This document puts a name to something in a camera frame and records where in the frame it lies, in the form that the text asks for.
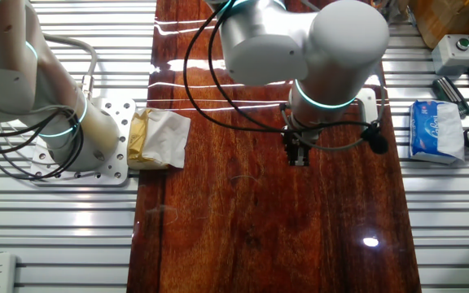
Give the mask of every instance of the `blue tissue package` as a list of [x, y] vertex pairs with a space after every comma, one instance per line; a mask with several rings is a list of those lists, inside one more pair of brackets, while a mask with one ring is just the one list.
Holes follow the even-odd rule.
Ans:
[[409, 157], [416, 160], [427, 160], [450, 164], [456, 160], [451, 155], [437, 150], [439, 123], [437, 106], [442, 102], [420, 102], [410, 108], [410, 153]]

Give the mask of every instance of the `slotted metal surface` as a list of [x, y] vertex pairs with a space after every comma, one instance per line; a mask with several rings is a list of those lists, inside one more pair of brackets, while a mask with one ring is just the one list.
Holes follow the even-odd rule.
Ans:
[[[156, 0], [33, 5], [45, 32], [96, 47], [94, 96], [128, 97], [145, 106]], [[423, 292], [469, 293], [469, 154], [465, 164], [450, 167], [407, 159], [408, 108], [416, 99], [433, 98], [436, 75], [417, 29], [393, 24], [391, 34], [384, 71]], [[88, 54], [51, 45], [80, 80]], [[469, 102], [467, 76], [455, 84]], [[469, 116], [463, 126], [469, 128]], [[24, 153], [32, 156], [33, 149]], [[28, 165], [17, 155], [11, 158]], [[15, 292], [124, 293], [138, 187], [137, 173], [130, 177], [124, 188], [38, 189], [0, 171], [0, 251], [19, 257]]]

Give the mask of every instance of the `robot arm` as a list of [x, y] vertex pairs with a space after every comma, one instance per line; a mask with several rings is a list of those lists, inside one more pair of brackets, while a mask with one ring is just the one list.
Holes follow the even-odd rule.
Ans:
[[[206, 0], [212, 7], [225, 1]], [[387, 49], [385, 19], [359, 1], [293, 13], [282, 0], [238, 0], [221, 26], [230, 76], [245, 85], [295, 80], [296, 126], [339, 120]]]
[[119, 129], [86, 97], [83, 90], [90, 87], [88, 80], [83, 89], [77, 86], [57, 60], [28, 0], [0, 0], [0, 122], [19, 119], [31, 126], [44, 121], [53, 108], [70, 108], [79, 118], [76, 128], [59, 115], [39, 135], [61, 164], [76, 145], [72, 138], [79, 129], [84, 145], [70, 170], [95, 169], [113, 155]]

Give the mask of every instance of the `wood grain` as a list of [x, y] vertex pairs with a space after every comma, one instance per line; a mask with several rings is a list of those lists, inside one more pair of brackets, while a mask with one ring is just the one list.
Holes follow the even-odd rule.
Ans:
[[[287, 5], [305, 10], [299, 1]], [[191, 131], [183, 170], [141, 174], [128, 292], [420, 292], [389, 108], [386, 155], [361, 145], [311, 151], [310, 167], [288, 166], [279, 134], [223, 129], [188, 110], [182, 59], [201, 23], [174, 22], [210, 13], [201, 0], [157, 4], [152, 60], [159, 71], [148, 106], [179, 109]], [[189, 81], [199, 86], [192, 94], [214, 118], [252, 127], [207, 87], [209, 32], [192, 52]], [[214, 57], [221, 60], [219, 42]], [[221, 66], [217, 72], [222, 84], [233, 83]], [[276, 104], [287, 100], [289, 83], [226, 89], [240, 106], [263, 106], [246, 109], [250, 115], [283, 126]], [[357, 119], [356, 110], [346, 119]], [[321, 144], [341, 146], [359, 133], [326, 129]]]

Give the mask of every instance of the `white tissue paper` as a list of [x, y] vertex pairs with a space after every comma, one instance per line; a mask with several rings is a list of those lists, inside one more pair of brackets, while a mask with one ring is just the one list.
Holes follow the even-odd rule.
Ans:
[[412, 105], [409, 157], [443, 164], [464, 161], [464, 137], [456, 104], [417, 101]]
[[135, 113], [128, 143], [128, 165], [132, 169], [184, 168], [185, 147], [191, 126], [189, 118], [160, 109]]

